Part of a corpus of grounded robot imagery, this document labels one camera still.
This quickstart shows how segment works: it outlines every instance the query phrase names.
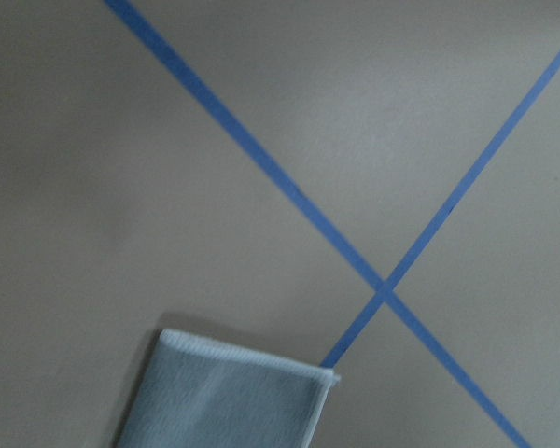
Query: diagonal blue line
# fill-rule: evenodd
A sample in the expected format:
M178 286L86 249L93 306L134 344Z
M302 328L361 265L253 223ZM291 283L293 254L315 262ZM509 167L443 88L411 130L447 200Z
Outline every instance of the diagonal blue line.
M257 140L204 85L199 77L163 40L153 27L151 27L140 13L126 0L105 0L105 2L114 10L122 21L129 26L137 37L151 49L164 66L168 68L254 162L271 178L276 186L288 196L343 257L347 259L361 277L377 291L373 299L368 303L368 306L366 306L368 313L371 313L372 316L377 311L377 308L379 308L384 301L387 301L390 308L400 317L402 322L424 343L446 370L448 370L448 372L450 372L469 392L475 401L500 428L502 428L509 438L514 441L517 446L528 447L528 443L497 409L494 403L492 403L477 384L472 381L462 367L456 363L454 358L445 350L413 312L406 307L396 293L392 289L386 287L380 275L358 254L354 247L350 245L321 211L304 196L295 182L282 170L277 162L267 154Z
M294 180L261 146L246 127L234 117L216 95L200 80L175 50L126 0L105 0L120 19L153 52L203 108L265 172L274 184L297 206L309 221L340 252L357 273L375 290L382 278L338 231L317 206L305 196Z
M329 351L328 355L322 362L323 366L333 367L341 358L348 347L357 338L358 334L367 326L373 316L380 309L385 301L385 293L393 290L402 277L409 271L413 263L417 260L421 252L427 247L427 244L436 232L440 229L441 225L448 218L450 213L456 205L463 198L465 193L469 190L470 186L475 182L475 179L482 172L487 163L494 157L496 152L506 141L507 137L512 133L514 127L521 121L526 112L538 99L539 95L546 88L548 83L552 80L553 76L560 69L560 51L553 58L552 62L545 71L541 74L539 79L533 85L528 94L523 98L523 101L516 106L514 111L508 117L506 122L502 125L500 130L496 133L494 138L489 142L487 147L483 150L479 158L473 163L467 173L460 180L453 192L448 196L448 199L436 212L434 217L429 221L425 229L421 232L419 237L413 243L411 248L404 255L392 274L388 276L385 283L380 287L380 290L373 295L371 300L365 305L363 310L358 314L353 323L344 332L343 336L336 342L336 344Z

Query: towel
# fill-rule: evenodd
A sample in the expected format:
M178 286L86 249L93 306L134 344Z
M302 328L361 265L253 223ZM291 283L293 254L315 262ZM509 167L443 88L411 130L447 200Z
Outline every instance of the towel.
M331 369L165 329L120 448L306 448Z

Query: floor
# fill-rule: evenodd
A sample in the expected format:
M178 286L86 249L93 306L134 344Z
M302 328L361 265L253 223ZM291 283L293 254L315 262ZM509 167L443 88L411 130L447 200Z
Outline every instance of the floor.
M134 4L386 278L560 50L560 0ZM560 447L560 72L397 288ZM102 2L0 0L0 447L111 444L154 332L319 363L372 295ZM508 447L383 307L321 447Z

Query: blue tape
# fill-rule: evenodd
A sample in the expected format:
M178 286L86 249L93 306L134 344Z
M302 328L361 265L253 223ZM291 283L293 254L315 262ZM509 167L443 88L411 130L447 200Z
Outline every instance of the blue tape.
M336 229L336 227L322 214L317 206L301 192L296 183L263 149L263 147L257 142L257 140L246 130L245 126L243 126L238 121L238 119L236 119L232 115L230 110L218 100L218 98L199 79L197 74L190 69L190 67L182 60L182 58L172 49L172 47L170 47L164 41L164 39L141 16L141 14L126 0L105 0L105 2L122 19L122 21L127 24L127 26L137 35L137 37L154 53L154 55L161 61L161 63L163 63L166 68L168 68L168 70L193 95L193 97L209 112L209 114L220 124L220 126L222 126L222 128L234 139L234 141L268 175L268 177L274 182L274 184L278 188L280 188L280 190L282 190L286 194L286 196L301 210L301 212L326 237L326 239L336 248L336 250L338 250L338 252L343 255L343 257L359 273L359 275L374 290L377 291L368 305L361 312L361 315L359 315L356 320L356 322L358 322L359 318L361 317L360 322L364 322L363 325L352 325L351 328L349 328L345 333L345 335L347 335L348 337L344 340L341 340L342 342L339 341L335 347L336 350L332 350L335 355L332 357L330 357L329 355L324 363L328 362L328 364L331 364L331 366L333 366L340 358L340 356L344 353L344 351L350 346L352 341L364 329L365 325L367 325L369 320L371 320L382 303L384 301L387 301L392 311L396 313L402 320L402 322L417 336L419 340L424 343L429 351L441 362L446 370L448 370L448 372L450 372L454 376L454 378L456 378L456 380L469 392L469 394L475 399L475 401L500 426L500 428L509 436L509 438L514 441L514 443L519 447L528 447L528 443L523 439L523 437L514 428L514 426L504 417L504 415L497 409L497 407L482 392L479 386L472 381L469 375L465 373L465 371L456 363L454 358L445 350L444 347L441 346L436 338L425 328L421 321L413 314L411 310L406 307L406 305L392 290L393 287L402 278L402 276L406 273L406 271L408 271L408 269L411 267L414 260L418 257L421 251L423 251L433 234L435 234L440 225L447 218L448 214L452 211L452 208L454 208L458 201L460 201L460 198L462 198L462 196L465 194L467 189L469 189L470 184L472 184L477 175L479 175L484 166L489 162L489 159L491 159L493 153L491 155L488 155L483 166L481 166L480 164L477 165L477 162L473 165L473 167L477 165L479 171L476 174L474 172L471 174L471 176L469 177L469 184L460 190L460 197L455 200L452 206L446 206L446 204L442 206L442 208L447 209L447 213L445 214L441 222L439 220L436 220L436 217L432 219L427 227L429 228L430 226L433 226L435 227L435 230L428 231L426 229L424 231L424 233L426 233L427 235L424 238L419 237L419 239L417 239L417 241L415 242L415 245L413 245L417 246L417 248L415 250L413 250L413 248L410 249L405 256L406 259L411 260L410 263L409 261L402 261L401 263L399 263L399 266L402 265L403 268L400 268L397 272L395 270L395 272L392 273L389 277L390 279L392 279L392 283L387 284L383 281L381 276L375 272L370 264L366 260L364 260L364 258L355 250L355 248L348 242L348 240L346 240L346 238ZM559 65L558 67L554 68L553 73L557 71L557 68L559 68ZM543 86L541 86L540 89L536 90L535 98L531 99L528 102L527 109L535 101L537 95L539 95L540 91L542 91L545 85L547 85L548 81L549 79L546 78ZM516 123L518 123L525 112L526 110L521 111L518 118L511 120L511 128L502 133L503 138L501 142L497 146L495 146L495 149L493 151L494 153L501 145L501 143L506 139L508 134L510 134L511 130L514 128ZM437 226L435 224L432 225L432 222L434 222L434 220L436 220L435 222L438 223Z
M448 196L448 199L436 212L434 217L429 221L429 224L421 232L419 237L415 240L411 248L407 251L405 256L400 260L397 267L392 274L388 276L385 283L380 287L377 294L374 294L371 300L365 305L363 310L358 314L350 327L344 332L343 336L334 344L329 351L326 358L323 360L322 365L326 367L333 367L341 358L341 356L348 350L358 334L369 324L373 316L380 309L385 301L386 292L392 291L398 285L402 277L409 271L413 263L417 260L421 252L427 247L429 241L434 237L436 232L440 229L441 225L451 214L456 205L463 198L465 193L469 190L470 186L475 182L479 174L488 162L494 157L496 152L506 141L512 130L521 121L526 112L538 99L539 95L543 92L548 83L552 80L553 76L560 69L560 51L553 58L552 62L545 71L541 74L537 82L533 85L529 93L523 98L523 101L516 106L514 111L508 117L506 122L502 125L500 130L496 133L494 138L489 142L487 147L483 150L479 158L473 163L467 173L460 180L453 192Z
M375 290L382 278L338 231L317 206L270 156L246 127L201 81L197 74L168 45L160 34L126 0L105 0L135 35L153 52L189 93L205 108L232 139L265 172L274 184L294 203L309 221L326 237L358 274Z

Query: gray cloth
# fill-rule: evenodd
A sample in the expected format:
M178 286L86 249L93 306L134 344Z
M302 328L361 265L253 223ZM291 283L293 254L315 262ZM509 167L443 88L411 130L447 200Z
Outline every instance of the gray cloth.
M330 369L164 330L119 447L309 446Z

